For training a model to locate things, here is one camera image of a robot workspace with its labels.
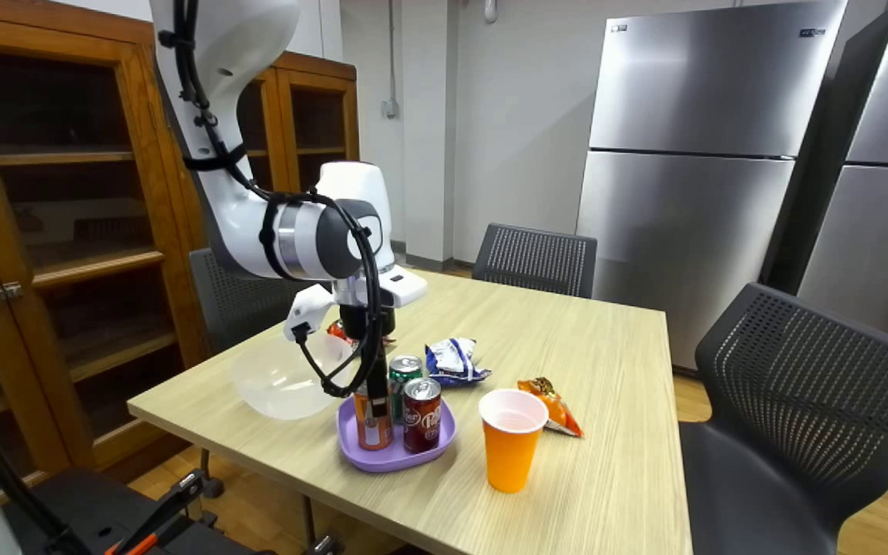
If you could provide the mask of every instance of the purple plate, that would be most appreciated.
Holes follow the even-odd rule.
[[[439,440],[439,448],[424,451],[424,453],[408,453],[404,451],[404,425],[396,425],[393,445],[387,451],[362,451],[352,399],[338,407],[341,455],[349,458],[349,466],[369,473],[369,475],[387,475],[387,473],[402,473],[402,468],[432,462],[448,451],[448,445],[454,445],[454,434],[457,434],[454,416],[449,416],[448,404],[442,400],[442,440]]]

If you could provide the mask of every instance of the plastic cup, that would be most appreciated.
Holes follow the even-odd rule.
[[[486,485],[504,492],[524,491],[534,451],[547,421],[547,404],[517,388],[493,388],[478,400],[484,427]]]

